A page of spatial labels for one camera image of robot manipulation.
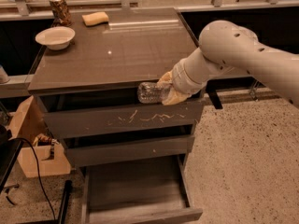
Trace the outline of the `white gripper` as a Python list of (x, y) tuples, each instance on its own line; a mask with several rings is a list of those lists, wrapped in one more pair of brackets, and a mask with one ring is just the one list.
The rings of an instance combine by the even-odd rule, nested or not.
[(186, 101), (191, 95), (202, 89), (202, 85), (190, 79), (184, 67), (185, 59), (176, 63), (172, 71), (168, 71), (158, 80), (159, 85), (171, 84), (173, 87), (165, 88), (162, 94), (163, 105), (176, 105)]

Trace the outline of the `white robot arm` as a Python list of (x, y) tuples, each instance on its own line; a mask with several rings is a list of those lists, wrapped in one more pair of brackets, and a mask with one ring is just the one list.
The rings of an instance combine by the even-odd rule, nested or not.
[(299, 55), (268, 47), (251, 30), (229, 21), (209, 23), (198, 42), (192, 54), (160, 78), (169, 86), (163, 105), (181, 103), (210, 79), (238, 68), (299, 107)]

